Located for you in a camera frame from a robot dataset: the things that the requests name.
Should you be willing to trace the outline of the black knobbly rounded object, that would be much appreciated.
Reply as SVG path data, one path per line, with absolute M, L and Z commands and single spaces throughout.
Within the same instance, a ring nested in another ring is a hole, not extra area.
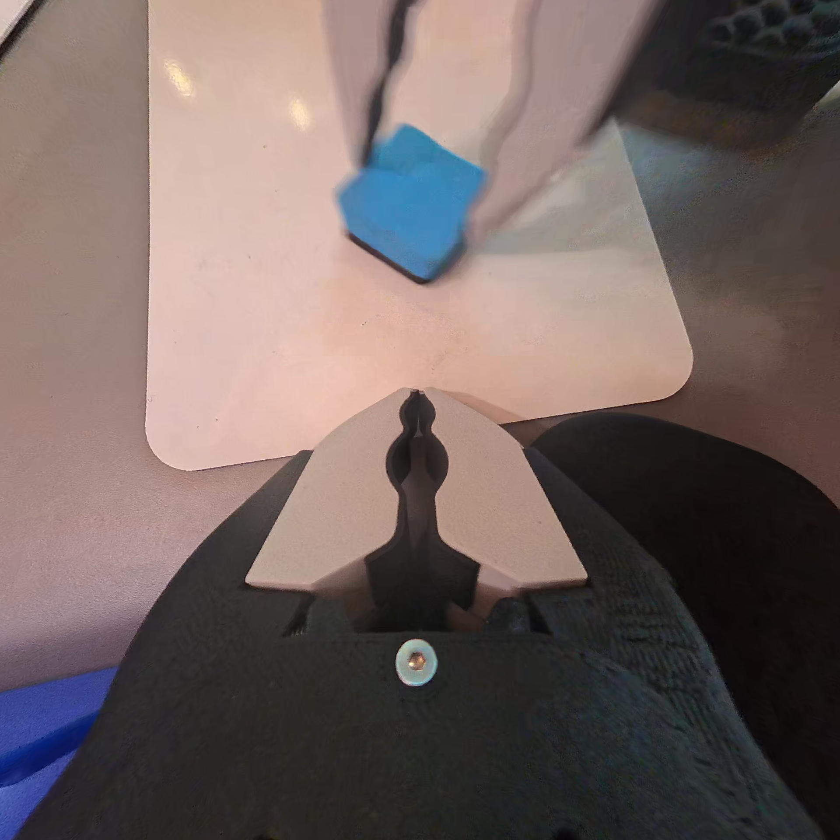
M 838 1 L 661 2 L 616 116 L 719 149 L 766 148 L 838 78 Z

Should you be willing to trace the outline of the white table sign stand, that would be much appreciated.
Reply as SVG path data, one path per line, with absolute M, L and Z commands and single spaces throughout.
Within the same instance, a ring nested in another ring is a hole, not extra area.
M 11 48 L 25 31 L 37 1 L 1 1 L 1 51 Z

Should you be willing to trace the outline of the white whiteboard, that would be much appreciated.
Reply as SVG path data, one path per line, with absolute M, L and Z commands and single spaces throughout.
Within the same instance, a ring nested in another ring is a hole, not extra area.
M 694 363 L 614 121 L 420 286 L 351 243 L 321 2 L 148 2 L 145 432 L 176 469 L 293 455 L 403 387 L 497 424 L 666 399 Z

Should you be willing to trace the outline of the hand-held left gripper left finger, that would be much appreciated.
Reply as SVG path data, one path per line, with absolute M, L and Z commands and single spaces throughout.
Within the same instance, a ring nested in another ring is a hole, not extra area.
M 405 439 L 405 405 L 394 393 L 353 415 L 312 450 L 247 573 L 260 590 L 302 592 L 372 612 L 366 561 L 400 529 L 400 485 L 392 449 Z

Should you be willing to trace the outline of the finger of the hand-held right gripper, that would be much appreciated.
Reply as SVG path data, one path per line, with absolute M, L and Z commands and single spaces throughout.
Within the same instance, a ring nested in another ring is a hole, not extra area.
M 509 89 L 480 149 L 476 248 L 567 168 L 598 130 L 663 2 L 517 2 Z
M 418 1 L 325 1 L 323 26 L 351 164 L 371 159 Z

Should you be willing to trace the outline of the blue whiteboard eraser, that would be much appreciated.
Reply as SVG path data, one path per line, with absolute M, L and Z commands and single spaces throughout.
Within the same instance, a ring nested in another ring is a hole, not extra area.
M 346 235 L 418 285 L 465 248 L 468 215 L 487 172 L 412 125 L 374 143 L 366 166 L 337 189 Z

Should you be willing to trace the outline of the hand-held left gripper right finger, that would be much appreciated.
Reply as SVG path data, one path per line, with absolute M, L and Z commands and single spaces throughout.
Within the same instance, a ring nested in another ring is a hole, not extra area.
M 453 396 L 425 391 L 429 433 L 446 456 L 435 493 L 444 548 L 478 567 L 466 609 L 489 612 L 502 598 L 575 587 L 587 573 L 527 460 L 509 433 Z

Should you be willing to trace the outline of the blue plastic bin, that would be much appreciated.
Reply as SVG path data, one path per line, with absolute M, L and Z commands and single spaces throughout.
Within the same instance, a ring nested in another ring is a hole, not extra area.
M 26 781 L 79 748 L 117 671 L 103 668 L 2 692 L 2 788 Z

